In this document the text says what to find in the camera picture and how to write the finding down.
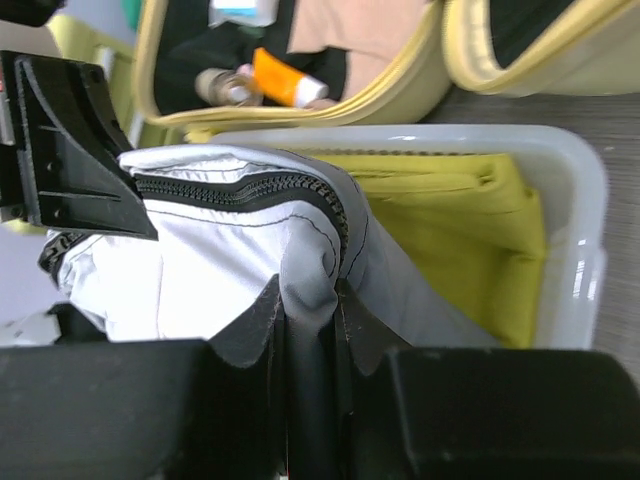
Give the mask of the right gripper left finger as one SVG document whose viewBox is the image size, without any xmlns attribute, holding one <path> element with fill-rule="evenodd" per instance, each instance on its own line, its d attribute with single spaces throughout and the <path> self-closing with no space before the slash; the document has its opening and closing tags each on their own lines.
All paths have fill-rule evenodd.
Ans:
<svg viewBox="0 0 640 480">
<path fill-rule="evenodd" d="M 279 277 L 211 340 L 220 479 L 278 479 L 284 472 L 285 314 Z"/>
</svg>

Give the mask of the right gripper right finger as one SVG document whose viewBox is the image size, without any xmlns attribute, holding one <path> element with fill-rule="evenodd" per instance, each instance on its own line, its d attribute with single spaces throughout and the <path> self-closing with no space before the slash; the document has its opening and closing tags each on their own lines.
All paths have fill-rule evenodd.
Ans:
<svg viewBox="0 0 640 480">
<path fill-rule="evenodd" d="M 409 344 L 337 283 L 334 313 L 339 458 L 346 479 L 413 479 L 410 391 L 400 371 Z"/>
</svg>

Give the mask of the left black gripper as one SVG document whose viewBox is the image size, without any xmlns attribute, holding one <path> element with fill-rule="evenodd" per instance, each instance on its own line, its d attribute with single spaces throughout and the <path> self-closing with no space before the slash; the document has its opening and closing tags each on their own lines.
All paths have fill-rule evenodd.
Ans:
<svg viewBox="0 0 640 480">
<path fill-rule="evenodd" d="M 1 222 L 156 239 L 95 64 L 1 51 Z"/>
</svg>

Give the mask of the grey white garment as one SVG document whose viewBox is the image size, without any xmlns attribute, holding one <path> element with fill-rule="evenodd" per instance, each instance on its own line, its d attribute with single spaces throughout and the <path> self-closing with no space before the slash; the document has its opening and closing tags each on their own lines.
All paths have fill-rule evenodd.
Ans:
<svg viewBox="0 0 640 480">
<path fill-rule="evenodd" d="M 318 325 L 345 280 L 413 346 L 497 345 L 428 284 L 338 167 L 225 145 L 135 150 L 119 163 L 157 238 L 53 230 L 39 258 L 112 341 L 210 339 L 272 280 L 292 321 Z"/>
</svg>

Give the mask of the yellow-green shirt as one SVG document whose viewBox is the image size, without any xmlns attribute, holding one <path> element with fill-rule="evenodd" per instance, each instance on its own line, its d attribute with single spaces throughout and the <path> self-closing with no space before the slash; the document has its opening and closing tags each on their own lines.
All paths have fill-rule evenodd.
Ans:
<svg viewBox="0 0 640 480">
<path fill-rule="evenodd" d="M 546 257 L 537 190 L 506 153 L 323 154 L 435 290 L 503 345 L 529 348 Z"/>
</svg>

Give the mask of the yellow hard-shell suitcase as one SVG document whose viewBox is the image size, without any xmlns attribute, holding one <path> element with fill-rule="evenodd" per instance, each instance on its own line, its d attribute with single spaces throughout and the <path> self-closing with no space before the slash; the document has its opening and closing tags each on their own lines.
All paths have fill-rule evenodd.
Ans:
<svg viewBox="0 0 640 480">
<path fill-rule="evenodd" d="M 188 131 L 411 123 L 451 86 L 639 89 L 635 1 L 148 1 L 133 95 Z"/>
</svg>

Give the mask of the white plastic mesh basket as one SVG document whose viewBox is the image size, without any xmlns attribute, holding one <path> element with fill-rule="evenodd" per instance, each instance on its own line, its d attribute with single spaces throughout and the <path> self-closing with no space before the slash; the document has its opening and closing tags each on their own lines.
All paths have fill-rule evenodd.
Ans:
<svg viewBox="0 0 640 480">
<path fill-rule="evenodd" d="M 538 301 L 536 348 L 592 346 L 606 269 L 608 180 L 581 137 L 541 125 L 413 124 L 227 132 L 213 142 L 264 145 L 308 156 L 506 153 L 539 193 L 548 254 Z"/>
</svg>

